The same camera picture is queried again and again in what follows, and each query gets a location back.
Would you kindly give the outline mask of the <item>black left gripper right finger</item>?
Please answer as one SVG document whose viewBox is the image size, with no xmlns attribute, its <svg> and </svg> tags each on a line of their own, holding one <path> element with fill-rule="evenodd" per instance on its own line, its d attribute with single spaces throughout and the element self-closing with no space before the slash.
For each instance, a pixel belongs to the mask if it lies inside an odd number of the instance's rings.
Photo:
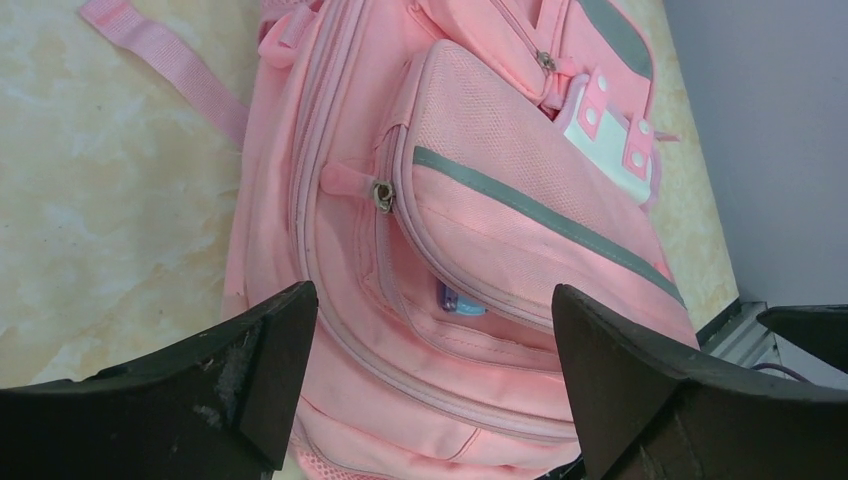
<svg viewBox="0 0 848 480">
<path fill-rule="evenodd" d="M 702 353 L 577 288 L 554 333 L 591 479 L 843 479 L 847 394 Z"/>
</svg>

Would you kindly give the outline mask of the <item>blue correction tape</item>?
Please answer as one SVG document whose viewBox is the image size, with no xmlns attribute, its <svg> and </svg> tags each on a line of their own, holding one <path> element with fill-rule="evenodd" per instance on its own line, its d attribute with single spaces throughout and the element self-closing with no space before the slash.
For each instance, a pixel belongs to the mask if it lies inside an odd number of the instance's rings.
<svg viewBox="0 0 848 480">
<path fill-rule="evenodd" d="M 487 309 L 483 305 L 476 303 L 443 283 L 438 285 L 437 300 L 440 308 L 450 314 L 476 317 L 487 313 Z"/>
</svg>

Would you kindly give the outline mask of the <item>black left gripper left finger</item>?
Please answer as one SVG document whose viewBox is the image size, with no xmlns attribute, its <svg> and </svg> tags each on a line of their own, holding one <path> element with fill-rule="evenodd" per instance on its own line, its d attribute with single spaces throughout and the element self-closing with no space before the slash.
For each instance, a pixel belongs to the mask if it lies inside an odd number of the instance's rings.
<svg viewBox="0 0 848 480">
<path fill-rule="evenodd" d="M 170 346 L 1 393 L 5 479 L 269 479 L 284 466 L 316 327 L 299 282 Z"/>
</svg>

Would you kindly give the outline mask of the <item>pink backpack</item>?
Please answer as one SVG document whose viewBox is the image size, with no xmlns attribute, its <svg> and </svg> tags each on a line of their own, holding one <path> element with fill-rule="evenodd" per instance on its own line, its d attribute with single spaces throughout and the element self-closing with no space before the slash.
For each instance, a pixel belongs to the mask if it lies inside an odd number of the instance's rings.
<svg viewBox="0 0 848 480">
<path fill-rule="evenodd" d="M 696 336 L 647 210 L 661 134 L 610 1 L 266 1 L 252 103 L 127 1 L 81 16 L 242 145 L 222 313 L 308 280 L 310 479 L 534 479 L 581 448 L 552 295 Z M 487 309 L 443 311 L 443 283 Z"/>
</svg>

